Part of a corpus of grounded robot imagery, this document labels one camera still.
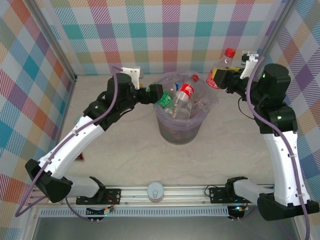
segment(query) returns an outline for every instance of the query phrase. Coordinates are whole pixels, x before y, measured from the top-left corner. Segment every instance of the white table surface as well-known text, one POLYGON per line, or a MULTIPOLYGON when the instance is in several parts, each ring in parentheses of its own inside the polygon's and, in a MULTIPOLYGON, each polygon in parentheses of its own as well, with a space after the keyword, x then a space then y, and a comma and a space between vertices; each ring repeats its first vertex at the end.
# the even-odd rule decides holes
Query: white table surface
MULTIPOLYGON (((109 78, 78 78, 62 137, 107 88, 109 78)), ((149 74, 140 83, 147 86, 160 78, 161 74, 149 74)), ((153 181, 165 185, 225 184, 228 178, 238 176, 257 184, 273 184, 269 152, 257 124, 239 112, 237 94, 221 90, 218 98, 196 138, 185 145, 165 141, 152 104, 137 104, 134 111, 96 138, 83 151, 84 161, 74 161, 67 174, 94 176, 105 185, 148 185, 153 181)), ((251 116, 246 102, 240 106, 251 116)))

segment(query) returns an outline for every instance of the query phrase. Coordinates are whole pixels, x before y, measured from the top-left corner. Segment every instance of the plastic bucket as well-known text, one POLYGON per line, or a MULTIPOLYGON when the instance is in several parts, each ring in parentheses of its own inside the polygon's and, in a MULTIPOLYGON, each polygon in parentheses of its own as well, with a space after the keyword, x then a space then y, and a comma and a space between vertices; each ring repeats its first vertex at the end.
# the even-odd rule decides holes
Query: plastic bucket
MULTIPOLYGON (((166 73, 158 83, 184 82, 186 78, 191 78, 194 74, 199 76, 200 81, 204 81, 199 73, 188 70, 166 73)), ((154 104, 153 106, 161 136, 169 143, 177 145, 187 144, 195 139, 202 122, 208 115, 208 112, 201 111, 190 119, 175 119, 166 114, 159 104, 154 104)))

